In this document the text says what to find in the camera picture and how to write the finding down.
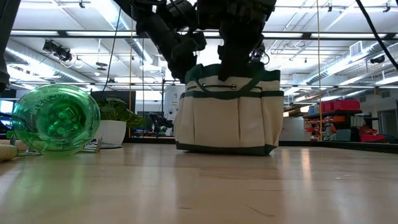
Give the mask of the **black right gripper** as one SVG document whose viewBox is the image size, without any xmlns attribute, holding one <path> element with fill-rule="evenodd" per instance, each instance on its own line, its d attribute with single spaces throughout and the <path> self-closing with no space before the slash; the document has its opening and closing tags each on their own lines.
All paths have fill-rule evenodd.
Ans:
<svg viewBox="0 0 398 224">
<path fill-rule="evenodd" d="M 224 40 L 219 80 L 245 68 L 249 54 L 264 39 L 262 31 L 275 5 L 276 0 L 197 1 L 198 28 L 218 30 Z"/>
</svg>

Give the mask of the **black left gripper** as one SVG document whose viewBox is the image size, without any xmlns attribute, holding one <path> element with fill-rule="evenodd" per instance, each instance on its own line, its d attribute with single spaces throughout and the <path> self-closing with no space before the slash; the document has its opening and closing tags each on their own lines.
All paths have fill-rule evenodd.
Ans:
<svg viewBox="0 0 398 224">
<path fill-rule="evenodd" d="M 166 59 L 172 77 L 185 83 L 185 75 L 197 64 L 195 52 L 206 47 L 195 5 L 186 0 L 134 1 L 133 19 L 137 33 L 148 36 Z"/>
</svg>

